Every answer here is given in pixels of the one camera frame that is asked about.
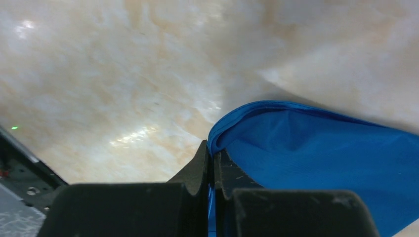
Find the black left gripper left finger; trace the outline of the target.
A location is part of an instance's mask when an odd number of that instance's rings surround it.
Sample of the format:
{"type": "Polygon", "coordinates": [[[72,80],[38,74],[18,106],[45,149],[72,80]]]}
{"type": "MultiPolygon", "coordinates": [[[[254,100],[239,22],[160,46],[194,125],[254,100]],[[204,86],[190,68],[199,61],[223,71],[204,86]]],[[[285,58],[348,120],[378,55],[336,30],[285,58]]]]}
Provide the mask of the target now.
{"type": "Polygon", "coordinates": [[[163,183],[75,184],[55,198],[41,237],[206,237],[209,155],[163,183]]]}

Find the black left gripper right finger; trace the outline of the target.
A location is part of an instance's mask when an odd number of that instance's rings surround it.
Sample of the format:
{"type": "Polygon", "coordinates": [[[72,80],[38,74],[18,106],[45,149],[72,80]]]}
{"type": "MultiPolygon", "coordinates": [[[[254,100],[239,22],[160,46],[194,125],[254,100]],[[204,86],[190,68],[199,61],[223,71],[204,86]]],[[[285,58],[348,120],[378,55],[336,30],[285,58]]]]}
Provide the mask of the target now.
{"type": "Polygon", "coordinates": [[[346,190],[266,189],[227,151],[214,157],[219,237],[377,237],[361,199],[346,190]]]}

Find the blue cloth napkin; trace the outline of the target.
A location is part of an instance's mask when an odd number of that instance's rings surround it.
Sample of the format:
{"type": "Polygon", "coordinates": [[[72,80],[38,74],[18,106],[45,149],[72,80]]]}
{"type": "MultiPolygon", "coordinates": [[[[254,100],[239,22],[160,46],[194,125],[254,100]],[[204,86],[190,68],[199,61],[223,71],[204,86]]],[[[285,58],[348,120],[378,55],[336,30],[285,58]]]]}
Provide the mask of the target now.
{"type": "Polygon", "coordinates": [[[226,114],[208,136],[270,189],[344,189],[366,204],[383,237],[419,217],[419,137],[321,108],[263,100],[226,114]]]}

